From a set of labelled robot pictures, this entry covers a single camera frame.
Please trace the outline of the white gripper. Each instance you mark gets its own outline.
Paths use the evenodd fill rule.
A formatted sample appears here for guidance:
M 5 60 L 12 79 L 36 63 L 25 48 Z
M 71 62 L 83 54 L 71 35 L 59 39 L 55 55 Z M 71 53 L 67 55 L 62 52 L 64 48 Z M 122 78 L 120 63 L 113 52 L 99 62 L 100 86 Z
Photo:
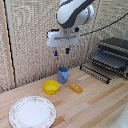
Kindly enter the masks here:
M 70 35 L 64 35 L 59 29 L 52 29 L 47 32 L 47 46 L 48 47 L 58 47 L 73 45 L 79 42 L 80 33 L 74 32 Z M 70 48 L 66 48 L 66 54 L 70 53 Z M 54 56 L 58 56 L 57 50 L 54 52 Z

